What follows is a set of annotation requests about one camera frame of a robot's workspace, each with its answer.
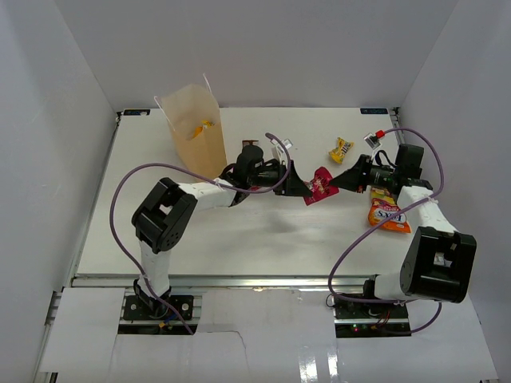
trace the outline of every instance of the red chip bag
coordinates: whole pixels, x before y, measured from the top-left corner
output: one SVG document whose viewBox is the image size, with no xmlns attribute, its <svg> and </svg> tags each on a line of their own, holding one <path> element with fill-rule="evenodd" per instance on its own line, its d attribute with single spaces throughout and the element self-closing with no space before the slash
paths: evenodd
<svg viewBox="0 0 511 383">
<path fill-rule="evenodd" d="M 314 172 L 312 181 L 306 183 L 312 191 L 312 197 L 303 197 L 307 206 L 339 193 L 339 188 L 328 184 L 332 178 L 330 172 L 323 166 Z"/>
</svg>

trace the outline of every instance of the white table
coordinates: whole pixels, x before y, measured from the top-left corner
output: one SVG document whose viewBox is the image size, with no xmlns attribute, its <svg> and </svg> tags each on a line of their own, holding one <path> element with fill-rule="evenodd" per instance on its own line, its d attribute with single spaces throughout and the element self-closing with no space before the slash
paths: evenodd
<svg viewBox="0 0 511 383">
<path fill-rule="evenodd" d="M 350 168 L 361 153 L 370 153 L 363 141 L 368 132 L 392 128 L 388 115 L 362 115 L 359 109 L 229 108 L 221 110 L 228 163 L 235 162 L 241 140 L 259 140 L 265 158 L 272 132 L 289 138 L 291 156 L 303 180 L 325 166 L 333 176 Z M 336 137 L 352 140 L 343 165 L 331 161 L 327 151 Z M 391 159 L 397 152 L 394 135 L 383 141 Z M 137 165 L 164 162 L 182 165 L 173 147 L 163 113 L 123 116 L 106 168 L 89 233 L 77 269 L 80 276 L 135 275 L 137 269 L 121 252 L 109 229 L 109 205 L 121 178 Z M 139 257 L 131 217 L 161 178 L 195 182 L 167 169 L 137 173 L 125 185 L 117 203 L 115 224 L 122 241 Z M 233 208 L 193 215 L 183 239 L 172 251 L 169 274 L 180 275 L 327 275 L 341 252 L 368 227 L 368 193 L 341 191 L 306 207 L 302 198 L 273 193 L 252 195 Z M 338 270 L 341 275 L 389 273 L 402 264 L 412 235 L 378 231 L 359 245 Z"/>
</svg>

